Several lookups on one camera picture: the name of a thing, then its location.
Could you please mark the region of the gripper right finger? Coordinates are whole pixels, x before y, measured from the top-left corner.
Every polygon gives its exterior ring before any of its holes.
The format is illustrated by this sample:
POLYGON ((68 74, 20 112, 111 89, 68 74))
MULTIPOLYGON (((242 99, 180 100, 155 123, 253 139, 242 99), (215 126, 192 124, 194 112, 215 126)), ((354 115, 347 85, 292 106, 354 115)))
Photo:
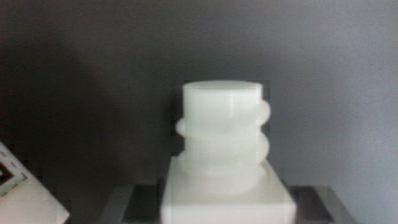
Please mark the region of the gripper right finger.
POLYGON ((290 186, 297 202, 295 224, 356 224, 356 218, 329 186, 290 186))

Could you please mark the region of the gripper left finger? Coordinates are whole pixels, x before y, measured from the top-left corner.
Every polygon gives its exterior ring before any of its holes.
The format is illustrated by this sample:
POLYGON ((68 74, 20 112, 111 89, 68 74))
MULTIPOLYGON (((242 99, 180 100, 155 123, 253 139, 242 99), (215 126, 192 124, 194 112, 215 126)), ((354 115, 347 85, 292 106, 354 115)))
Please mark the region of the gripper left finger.
POLYGON ((160 224, 162 196, 160 185, 118 187, 96 224, 160 224))

